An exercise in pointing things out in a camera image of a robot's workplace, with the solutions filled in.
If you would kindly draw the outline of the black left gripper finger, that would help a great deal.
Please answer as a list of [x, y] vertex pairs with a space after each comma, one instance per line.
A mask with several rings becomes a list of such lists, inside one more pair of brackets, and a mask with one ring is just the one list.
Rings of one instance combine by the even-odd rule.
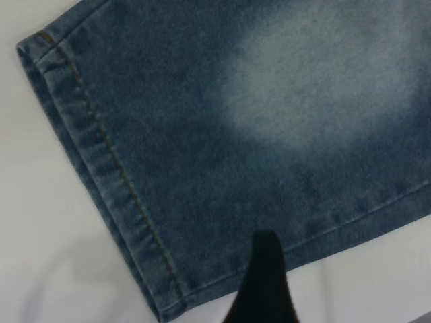
[[298, 322], [286, 278], [281, 243], [274, 231], [253, 235], [251, 260], [228, 322]]

